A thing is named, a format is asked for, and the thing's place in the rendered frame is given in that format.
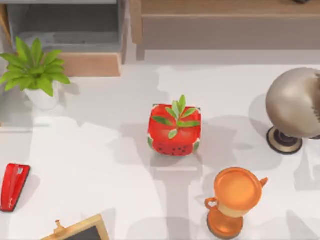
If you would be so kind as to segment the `orange trophy cup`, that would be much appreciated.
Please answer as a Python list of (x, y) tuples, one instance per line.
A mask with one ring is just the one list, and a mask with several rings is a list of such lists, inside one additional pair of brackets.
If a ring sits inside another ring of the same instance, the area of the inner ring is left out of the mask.
[(267, 182), (267, 177), (258, 179), (242, 167), (222, 170), (214, 179), (215, 196), (204, 201), (211, 233), (224, 240), (237, 237), (243, 229), (244, 215), (259, 203)]

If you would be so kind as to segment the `red stapler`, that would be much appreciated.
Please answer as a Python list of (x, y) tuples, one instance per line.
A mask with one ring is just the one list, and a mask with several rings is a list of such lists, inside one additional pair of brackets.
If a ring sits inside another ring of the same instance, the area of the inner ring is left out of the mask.
[(6, 166), (0, 195), (0, 212), (13, 212), (23, 191), (31, 167), (9, 163)]

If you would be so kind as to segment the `wooden framed blackboard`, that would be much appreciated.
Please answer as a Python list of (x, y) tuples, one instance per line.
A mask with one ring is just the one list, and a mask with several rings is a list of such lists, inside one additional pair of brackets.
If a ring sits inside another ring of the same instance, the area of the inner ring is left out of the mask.
[(56, 220), (55, 223), (56, 228), (53, 234), (41, 240), (110, 240), (101, 214), (96, 214), (69, 227), (62, 226), (60, 220)]

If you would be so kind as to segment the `wooden open shelf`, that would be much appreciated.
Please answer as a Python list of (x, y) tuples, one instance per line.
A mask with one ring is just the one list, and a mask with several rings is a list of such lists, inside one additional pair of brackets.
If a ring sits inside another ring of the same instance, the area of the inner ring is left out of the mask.
[(320, 0), (128, 0), (137, 57), (154, 51), (320, 50)]

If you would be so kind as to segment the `pale wooden drawer front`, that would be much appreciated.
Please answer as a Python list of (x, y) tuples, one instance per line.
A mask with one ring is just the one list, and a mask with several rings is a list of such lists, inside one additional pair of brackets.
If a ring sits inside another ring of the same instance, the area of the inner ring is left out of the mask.
[(68, 77), (119, 77), (122, 55), (115, 52), (63, 52), (64, 73)]

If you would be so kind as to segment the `red watermelon plant pot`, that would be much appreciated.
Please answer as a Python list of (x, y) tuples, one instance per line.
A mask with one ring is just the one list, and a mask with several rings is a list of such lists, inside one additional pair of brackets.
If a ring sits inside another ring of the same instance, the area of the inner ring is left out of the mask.
[(154, 104), (148, 122), (148, 145), (162, 155), (184, 157), (200, 145), (202, 115), (181, 95), (171, 104)]

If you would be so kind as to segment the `green plant in white pot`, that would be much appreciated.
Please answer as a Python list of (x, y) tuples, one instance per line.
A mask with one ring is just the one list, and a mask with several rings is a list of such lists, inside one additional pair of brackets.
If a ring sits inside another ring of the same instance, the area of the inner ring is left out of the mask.
[(47, 53), (36, 38), (29, 47), (21, 38), (15, 38), (16, 53), (0, 53), (7, 61), (7, 71), (0, 77), (6, 92), (19, 87), (31, 103), (41, 110), (51, 110), (59, 103), (58, 83), (69, 85), (65, 75), (64, 61), (59, 49)]

